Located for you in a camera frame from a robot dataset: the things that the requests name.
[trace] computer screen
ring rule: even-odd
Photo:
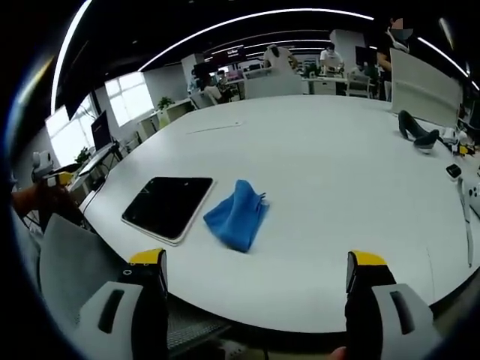
[[[480,129],[480,100],[473,102],[472,112],[470,114],[470,125]]]
[[[355,46],[355,63],[363,65],[364,63],[375,65],[377,63],[377,51],[367,47]]]
[[[93,134],[93,141],[97,150],[102,149],[112,142],[106,112],[103,111],[100,116],[93,121],[93,124],[91,124],[91,133]]]

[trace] black ceiling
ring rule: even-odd
[[[65,36],[68,24],[83,1],[39,1],[30,3],[20,0],[11,5],[7,12],[4,33],[14,34],[8,51],[14,63],[9,72],[12,85],[20,81],[25,69],[39,53],[56,55]],[[371,22],[352,16],[330,13],[282,13],[260,16],[235,22],[201,34],[176,47],[152,63],[157,68],[179,62],[192,53],[201,53],[212,48],[221,49],[223,44],[258,44],[269,41],[298,38],[327,39],[332,29],[347,29],[366,34],[367,41],[375,45],[376,35],[383,31],[390,10],[379,5],[360,4],[360,1],[291,1],[290,6],[278,1],[251,0],[93,0],[82,18],[68,49],[60,77],[58,106],[71,98],[83,98],[88,92],[106,80],[136,71],[149,59],[172,44],[202,29],[248,14],[281,8],[331,8],[351,11],[375,18]],[[415,24],[415,34],[422,36],[448,53],[464,67],[469,61],[472,76],[480,80],[480,53],[472,46],[471,39],[479,35],[473,15],[450,9],[442,12],[438,8],[428,13],[417,10],[402,10]],[[439,17],[445,17],[454,29],[455,51],[438,26]],[[317,30],[289,33],[288,31]],[[262,37],[262,34],[281,32]],[[446,60],[440,58],[425,45],[414,45],[415,51],[430,63],[445,68],[451,76],[458,77]],[[50,94],[55,62],[49,67],[35,90],[25,113],[28,126],[20,133],[19,146],[38,131],[50,113]]]

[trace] window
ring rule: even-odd
[[[64,106],[46,120],[46,130],[61,167],[73,164],[83,148],[94,146],[92,123],[95,115],[89,95],[70,121]]]
[[[118,126],[154,109],[142,73],[129,73],[105,83]]]
[[[223,70],[223,71],[225,71],[225,74],[226,74],[226,73],[228,73],[228,72],[230,71],[230,70],[229,70],[229,68],[228,68],[228,66],[219,67],[219,68],[218,68],[218,71],[220,71],[220,70]]]

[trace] person's hand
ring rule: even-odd
[[[347,348],[345,346],[339,347],[330,354],[328,360],[344,360],[347,358]]]

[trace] floor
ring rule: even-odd
[[[480,296],[480,271],[473,276],[468,286],[457,296],[448,308],[435,320],[438,332],[445,336],[450,333],[458,320],[468,315],[469,309],[473,306],[476,296]],[[282,352],[268,352],[271,360],[320,360],[329,359],[329,354],[291,354]],[[261,349],[248,349],[241,355],[235,357],[238,360],[260,360],[264,359]]]

